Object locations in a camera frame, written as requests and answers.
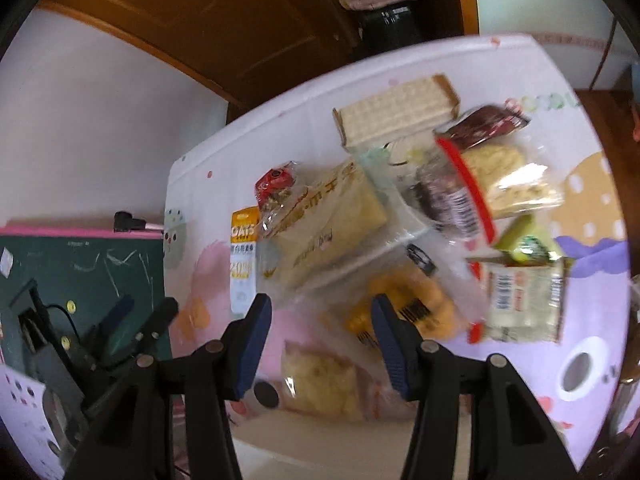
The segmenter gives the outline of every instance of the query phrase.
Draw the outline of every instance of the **table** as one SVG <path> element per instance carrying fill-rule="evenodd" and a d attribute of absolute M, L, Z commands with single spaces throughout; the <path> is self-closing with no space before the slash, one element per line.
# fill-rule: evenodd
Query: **table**
<path fill-rule="evenodd" d="M 469 346 L 461 336 L 446 346 L 475 358 L 491 352 L 507 355 L 561 428 L 569 454 L 581 466 L 620 372 L 628 317 L 628 252 L 615 187 L 593 127 L 561 73 L 529 36 L 455 38 L 363 60 L 256 108 L 176 161 L 166 199 L 166 229 L 171 238 L 177 237 L 165 259 L 165 290 L 181 305 L 170 330 L 172 351 L 193 351 L 220 336 L 231 320 L 230 215 L 255 204 L 255 181 L 287 160 L 318 167 L 344 160 L 332 108 L 434 73 L 450 79 L 461 110 L 508 103 L 532 117 L 527 129 L 545 146 L 566 194 L 562 207 L 543 215 L 567 255 L 577 258 L 568 279 L 560 344 L 488 341 Z M 313 338 L 312 327 L 303 320 L 276 311 L 258 372 L 277 377 L 284 340 Z M 360 438 L 368 436 L 362 433 Z M 326 454 L 328 463 L 340 462 L 338 441 L 336 434 L 335 447 Z M 260 442 L 270 445 L 269 440 Z M 296 453 L 291 457 L 305 459 Z M 309 457 L 322 462 L 322 453 L 316 450 Z"/>

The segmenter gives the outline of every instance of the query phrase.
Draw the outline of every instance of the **wooden door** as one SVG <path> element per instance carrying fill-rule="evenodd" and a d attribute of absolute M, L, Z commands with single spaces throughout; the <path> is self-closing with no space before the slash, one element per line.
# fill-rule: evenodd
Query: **wooden door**
<path fill-rule="evenodd" d="M 330 0 L 43 0 L 171 63 L 242 111 L 350 61 Z"/>

